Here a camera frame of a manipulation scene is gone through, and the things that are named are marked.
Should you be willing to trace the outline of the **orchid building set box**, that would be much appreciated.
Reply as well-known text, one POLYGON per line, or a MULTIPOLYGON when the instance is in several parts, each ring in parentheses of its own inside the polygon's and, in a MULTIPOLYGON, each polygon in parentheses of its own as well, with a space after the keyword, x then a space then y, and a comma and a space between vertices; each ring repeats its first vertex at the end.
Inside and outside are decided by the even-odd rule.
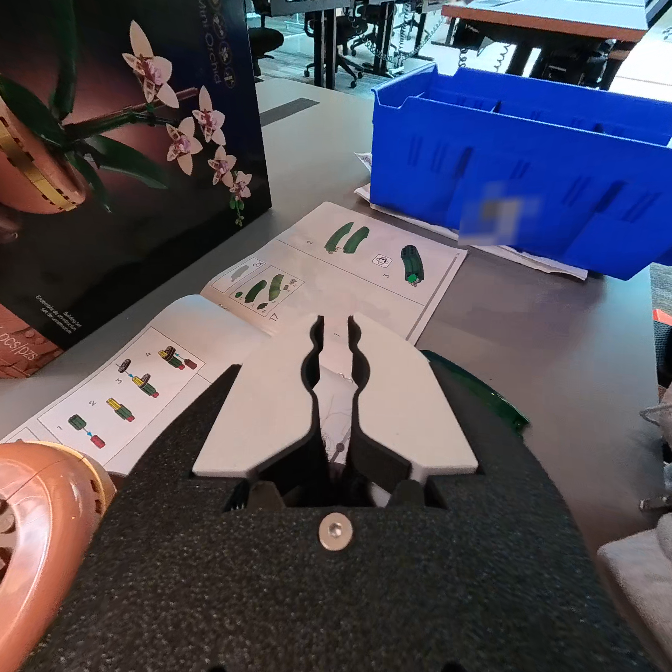
POLYGON ((244 1, 1 2, 1 379, 271 205, 244 1))

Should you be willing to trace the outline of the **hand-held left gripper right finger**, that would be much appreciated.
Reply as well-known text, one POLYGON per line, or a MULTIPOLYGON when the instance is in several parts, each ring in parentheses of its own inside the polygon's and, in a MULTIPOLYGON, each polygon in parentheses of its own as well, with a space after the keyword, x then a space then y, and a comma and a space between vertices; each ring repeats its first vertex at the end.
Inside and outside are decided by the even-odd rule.
POLYGON ((429 360, 408 341, 361 313, 348 317, 353 396, 347 467, 367 499, 384 507, 396 487, 423 491, 432 476, 479 468, 429 360))

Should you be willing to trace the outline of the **building instruction booklet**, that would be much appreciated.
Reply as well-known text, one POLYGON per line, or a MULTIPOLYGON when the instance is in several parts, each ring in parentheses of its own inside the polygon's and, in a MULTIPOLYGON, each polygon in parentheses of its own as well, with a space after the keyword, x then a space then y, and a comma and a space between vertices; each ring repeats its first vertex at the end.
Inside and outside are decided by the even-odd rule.
POLYGON ((354 313, 415 345, 467 257, 325 202, 200 292, 163 309, 109 362, 4 436, 47 441, 127 475, 231 365, 299 318, 324 316, 316 393, 327 457, 346 463, 354 313))

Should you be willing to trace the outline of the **dark green curved leaf brick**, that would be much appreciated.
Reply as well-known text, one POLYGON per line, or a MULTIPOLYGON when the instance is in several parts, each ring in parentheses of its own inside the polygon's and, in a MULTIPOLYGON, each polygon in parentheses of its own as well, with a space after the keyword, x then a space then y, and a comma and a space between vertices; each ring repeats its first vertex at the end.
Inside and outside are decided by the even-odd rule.
POLYGON ((421 353, 430 364, 436 364, 442 371, 459 381, 512 430, 521 435, 530 426, 530 420, 490 385, 433 351, 422 349, 421 353))

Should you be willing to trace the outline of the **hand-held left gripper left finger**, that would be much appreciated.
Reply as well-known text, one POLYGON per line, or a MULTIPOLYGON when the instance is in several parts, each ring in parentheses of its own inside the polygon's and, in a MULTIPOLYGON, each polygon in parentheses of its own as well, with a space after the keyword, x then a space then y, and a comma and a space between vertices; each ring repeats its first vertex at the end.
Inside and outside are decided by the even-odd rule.
POLYGON ((337 503, 337 376, 320 364, 324 316, 309 314, 240 365, 192 466, 192 478, 269 482, 303 507, 337 503))

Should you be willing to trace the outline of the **large blue plastic bin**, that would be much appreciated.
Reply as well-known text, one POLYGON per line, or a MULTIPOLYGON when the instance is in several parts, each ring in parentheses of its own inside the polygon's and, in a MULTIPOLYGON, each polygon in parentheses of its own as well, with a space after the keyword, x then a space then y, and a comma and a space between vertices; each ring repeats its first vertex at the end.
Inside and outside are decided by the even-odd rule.
POLYGON ((671 265, 671 103, 435 65, 373 95, 376 206, 620 280, 671 265))

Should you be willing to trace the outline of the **grey desk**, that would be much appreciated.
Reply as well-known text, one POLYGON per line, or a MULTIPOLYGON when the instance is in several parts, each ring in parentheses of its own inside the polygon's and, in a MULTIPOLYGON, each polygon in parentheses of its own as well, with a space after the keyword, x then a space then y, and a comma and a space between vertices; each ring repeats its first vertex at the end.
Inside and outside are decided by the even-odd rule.
POLYGON ((122 486, 24 671, 651 671, 602 589, 599 546, 645 530, 662 484, 648 270, 548 277, 471 251, 421 335, 531 421, 528 451, 451 383, 485 475, 442 507, 351 509, 351 548, 317 512, 225 511, 198 484, 215 383, 122 486))

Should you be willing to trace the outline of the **peach brick flower pot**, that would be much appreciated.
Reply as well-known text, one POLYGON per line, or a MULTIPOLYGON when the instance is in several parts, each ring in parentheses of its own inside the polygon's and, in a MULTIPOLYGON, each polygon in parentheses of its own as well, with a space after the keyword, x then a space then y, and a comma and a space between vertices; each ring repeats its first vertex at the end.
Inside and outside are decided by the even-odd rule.
POLYGON ((93 458, 49 441, 1 444, 1 670, 54 620, 116 495, 93 458))

